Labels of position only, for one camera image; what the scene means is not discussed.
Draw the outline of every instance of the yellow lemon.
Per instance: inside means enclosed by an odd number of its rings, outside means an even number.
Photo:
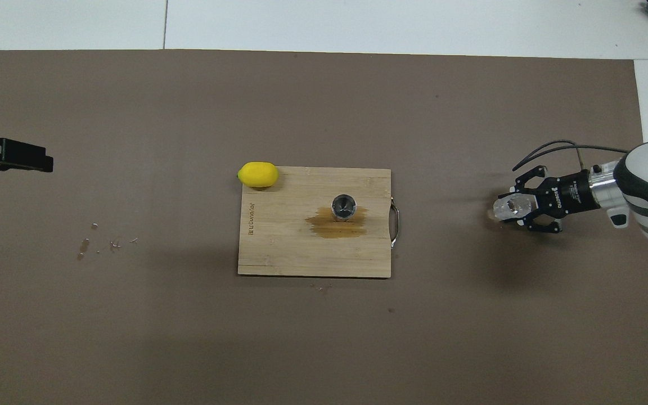
[[[277,167],[267,161],[250,161],[236,174],[249,187],[269,187],[278,180]]]

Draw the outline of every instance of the bamboo cutting board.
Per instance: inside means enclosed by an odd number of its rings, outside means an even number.
[[[391,277],[389,169],[278,166],[277,184],[242,187],[241,275]],[[347,194],[357,211],[331,212]]]

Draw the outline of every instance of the brown mat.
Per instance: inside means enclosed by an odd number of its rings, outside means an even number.
[[[632,61],[0,51],[0,137],[0,403],[648,403],[648,241],[484,212],[641,142]],[[254,160],[390,168],[393,277],[238,276]]]

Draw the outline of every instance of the black cable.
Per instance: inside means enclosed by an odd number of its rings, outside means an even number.
[[[536,148],[536,149],[534,149],[533,151],[529,152],[529,154],[527,154],[527,155],[524,157],[524,159],[522,159],[520,162],[525,161],[527,158],[529,158],[529,157],[532,156],[533,154],[537,153],[537,152],[540,151],[541,149],[544,149],[544,148],[546,148],[546,147],[549,146],[549,145],[554,145],[555,143],[569,143],[569,144],[571,144],[571,145],[577,145],[576,142],[574,142],[574,141],[570,141],[570,140],[568,140],[568,139],[557,139],[557,140],[555,140],[555,141],[547,142],[547,143],[543,144],[542,146],[539,146],[538,148]],[[578,148],[577,148],[577,157],[578,157],[578,159],[579,159],[579,168],[581,168],[581,170],[584,170],[584,160],[582,159],[582,152],[581,152]]]
[[[610,152],[619,152],[620,154],[626,154],[628,153],[627,150],[625,149],[619,149],[619,148],[610,148],[609,146],[596,146],[596,145],[568,145],[568,146],[557,146],[556,148],[551,148],[547,149],[544,152],[540,152],[538,154],[532,155],[529,154],[529,156],[525,157],[522,161],[517,163],[516,166],[512,167],[511,171],[515,172],[517,169],[520,167],[524,166],[525,164],[529,163],[530,161],[533,161],[534,159],[537,159],[539,157],[544,156],[545,154],[550,154],[551,152],[556,152],[556,151],[563,151],[563,149],[599,149],[600,151],[610,151]]]

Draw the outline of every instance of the white table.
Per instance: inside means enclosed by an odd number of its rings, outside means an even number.
[[[638,0],[0,0],[0,49],[247,49],[635,59]]]

